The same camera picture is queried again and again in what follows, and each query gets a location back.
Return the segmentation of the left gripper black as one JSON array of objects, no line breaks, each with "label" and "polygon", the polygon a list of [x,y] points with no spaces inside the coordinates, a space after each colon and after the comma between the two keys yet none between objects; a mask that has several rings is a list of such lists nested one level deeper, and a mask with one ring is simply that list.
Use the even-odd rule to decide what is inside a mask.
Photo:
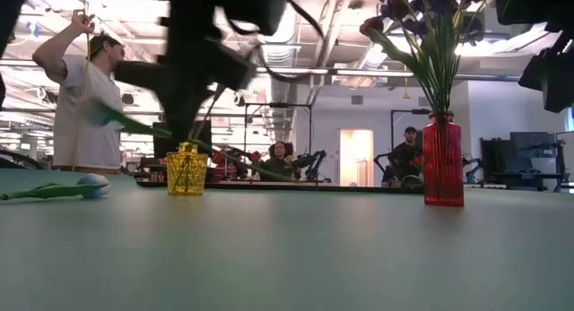
[{"label": "left gripper black", "polygon": [[165,53],[155,63],[117,63],[118,81],[153,91],[162,105],[179,105],[172,118],[173,138],[178,142],[185,141],[189,134],[191,101],[202,104],[196,111],[190,139],[201,133],[212,112],[212,97],[206,91],[209,85],[217,82],[241,90],[256,76],[256,66],[224,46],[219,33],[216,28],[207,34],[169,29]]}]

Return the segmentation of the purple artificial flower bunch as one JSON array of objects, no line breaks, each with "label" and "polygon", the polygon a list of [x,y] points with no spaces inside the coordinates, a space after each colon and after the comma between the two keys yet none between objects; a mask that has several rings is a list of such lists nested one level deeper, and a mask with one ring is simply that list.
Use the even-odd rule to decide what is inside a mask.
[{"label": "purple artificial flower bunch", "polygon": [[464,44],[474,47],[483,39],[481,20],[467,12],[480,0],[408,0],[411,13],[399,21],[392,18],[388,0],[379,1],[384,34],[400,50],[414,52],[427,76],[436,105],[431,110],[448,112],[461,59],[456,49]]}]

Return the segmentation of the red glass vase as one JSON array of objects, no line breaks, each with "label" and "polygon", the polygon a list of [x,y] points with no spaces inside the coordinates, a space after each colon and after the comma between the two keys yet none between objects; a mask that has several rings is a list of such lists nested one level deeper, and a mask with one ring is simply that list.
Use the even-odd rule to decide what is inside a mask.
[{"label": "red glass vase", "polygon": [[432,113],[422,130],[422,175],[426,205],[463,207],[462,128],[454,115]]}]

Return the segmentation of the yellow glass vase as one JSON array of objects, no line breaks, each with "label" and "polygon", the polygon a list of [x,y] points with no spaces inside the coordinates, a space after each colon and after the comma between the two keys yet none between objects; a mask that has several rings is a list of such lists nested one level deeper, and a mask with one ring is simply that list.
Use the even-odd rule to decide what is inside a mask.
[{"label": "yellow glass vase", "polygon": [[208,156],[199,153],[194,143],[181,143],[177,152],[167,154],[169,195],[201,196],[207,172]]}]

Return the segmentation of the black monitor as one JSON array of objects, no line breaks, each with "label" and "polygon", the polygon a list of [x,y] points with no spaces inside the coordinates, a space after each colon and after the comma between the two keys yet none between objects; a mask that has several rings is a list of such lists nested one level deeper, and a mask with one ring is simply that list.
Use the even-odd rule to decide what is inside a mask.
[{"label": "black monitor", "polygon": [[[205,143],[206,145],[212,146],[212,125],[210,120],[204,122],[199,135],[196,137],[198,141]],[[165,158],[168,152],[177,152],[179,143],[171,139],[153,137],[153,153],[156,159]],[[206,148],[203,145],[197,146],[197,152],[206,154],[208,157],[212,156],[213,150],[211,148]]]}]

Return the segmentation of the dark computer monitor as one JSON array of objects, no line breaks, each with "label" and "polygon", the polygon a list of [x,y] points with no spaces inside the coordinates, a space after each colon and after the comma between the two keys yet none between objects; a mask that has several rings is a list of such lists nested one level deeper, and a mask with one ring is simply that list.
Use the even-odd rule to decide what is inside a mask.
[{"label": "dark computer monitor", "polygon": [[513,153],[507,160],[512,172],[555,173],[557,149],[551,132],[511,132]]}]

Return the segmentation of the person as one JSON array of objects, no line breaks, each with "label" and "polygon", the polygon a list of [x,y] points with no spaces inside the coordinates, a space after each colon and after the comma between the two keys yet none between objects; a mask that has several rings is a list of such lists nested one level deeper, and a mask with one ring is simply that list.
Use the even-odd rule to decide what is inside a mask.
[{"label": "person", "polygon": [[270,158],[261,163],[260,168],[265,173],[260,175],[261,181],[281,182],[292,179],[291,164],[285,158],[292,154],[292,147],[284,142],[277,142],[269,147]]},{"label": "person", "polygon": [[413,126],[404,130],[404,141],[389,154],[387,180],[400,181],[402,186],[422,186],[422,147],[416,142],[417,131]]},{"label": "person", "polygon": [[92,19],[75,10],[71,23],[43,42],[32,54],[32,60],[59,85],[53,125],[53,168],[117,174],[122,162],[120,125],[109,121],[91,123],[86,115],[94,99],[123,110],[121,92],[112,75],[125,57],[124,46],[109,35],[100,34],[89,40],[85,56],[66,52],[75,39],[94,32]]}]

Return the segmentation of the lit doorway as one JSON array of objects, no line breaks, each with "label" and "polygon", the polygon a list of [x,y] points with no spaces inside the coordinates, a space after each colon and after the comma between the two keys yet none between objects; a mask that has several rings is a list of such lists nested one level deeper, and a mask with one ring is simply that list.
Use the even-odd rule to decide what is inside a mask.
[{"label": "lit doorway", "polygon": [[367,129],[342,129],[339,146],[339,184],[374,186],[374,133]]}]

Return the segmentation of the teal table mat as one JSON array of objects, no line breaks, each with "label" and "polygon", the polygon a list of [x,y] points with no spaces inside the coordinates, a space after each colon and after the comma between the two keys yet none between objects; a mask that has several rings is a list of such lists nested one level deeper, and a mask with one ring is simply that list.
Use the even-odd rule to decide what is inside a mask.
[{"label": "teal table mat", "polygon": [[0,311],[574,311],[574,194],[110,184],[0,203]]}]

